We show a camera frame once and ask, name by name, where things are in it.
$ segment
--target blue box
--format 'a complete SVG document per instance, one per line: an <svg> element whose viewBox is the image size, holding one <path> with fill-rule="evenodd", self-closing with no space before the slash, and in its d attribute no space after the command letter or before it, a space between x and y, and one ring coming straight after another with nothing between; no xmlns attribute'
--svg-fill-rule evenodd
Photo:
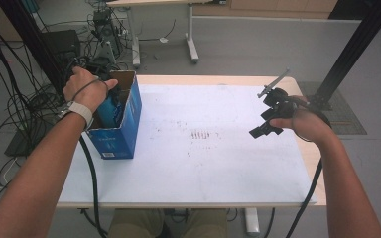
<svg viewBox="0 0 381 238"><path fill-rule="evenodd" d="M142 108L136 73L135 71L111 71L110 74L111 78L119 81L122 90L130 89L123 119L118 128L90 129L87 134L102 159L132 159Z"/></svg>

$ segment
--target right arm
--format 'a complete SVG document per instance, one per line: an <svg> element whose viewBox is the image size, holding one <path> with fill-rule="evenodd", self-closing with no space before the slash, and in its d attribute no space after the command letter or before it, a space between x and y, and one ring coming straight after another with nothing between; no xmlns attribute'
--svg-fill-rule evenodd
<svg viewBox="0 0 381 238"><path fill-rule="evenodd" d="M292 120L295 120L295 128L292 128ZM379 220L342 142L333 131L314 114L304 110L298 110L294 119L272 119L270 125L296 130L319 147L329 237L381 237Z"/></svg>

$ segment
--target wristwatch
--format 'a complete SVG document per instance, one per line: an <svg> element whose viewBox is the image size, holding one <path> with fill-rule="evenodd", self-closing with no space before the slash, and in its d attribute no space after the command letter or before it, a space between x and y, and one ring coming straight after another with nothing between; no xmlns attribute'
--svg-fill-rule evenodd
<svg viewBox="0 0 381 238"><path fill-rule="evenodd" d="M89 110L88 107L74 101L69 101L62 106L60 113L57 116L58 121L63 119L70 112L77 113L85 119L85 130L91 126L93 121L91 110Z"/></svg>

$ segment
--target white watch band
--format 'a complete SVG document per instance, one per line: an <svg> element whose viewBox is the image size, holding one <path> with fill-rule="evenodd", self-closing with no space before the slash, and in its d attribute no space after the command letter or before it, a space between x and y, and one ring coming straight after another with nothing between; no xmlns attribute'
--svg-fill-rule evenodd
<svg viewBox="0 0 381 238"><path fill-rule="evenodd" d="M88 129L91 126L93 118L92 118L91 110L89 110L88 107L72 101L70 102L70 106L68 110L81 115L85 119L86 129Z"/></svg>

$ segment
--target human arm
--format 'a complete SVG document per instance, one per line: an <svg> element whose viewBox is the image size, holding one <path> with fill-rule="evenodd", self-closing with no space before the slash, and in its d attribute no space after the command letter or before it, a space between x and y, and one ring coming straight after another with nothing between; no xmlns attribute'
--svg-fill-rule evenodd
<svg viewBox="0 0 381 238"><path fill-rule="evenodd" d="M85 69L76 67L73 72L63 90L66 100L94 80ZM116 83L114 79L91 83L76 96L75 102L94 112L104 100L106 90ZM32 152L0 200L0 237L47 236L84 127L85 120L79 114L69 113Z"/></svg>
<svg viewBox="0 0 381 238"><path fill-rule="evenodd" d="M294 119L273 119L270 125L294 129L318 146L323 164L329 237L381 237L379 220L343 144L333 131L306 110L298 110Z"/></svg>

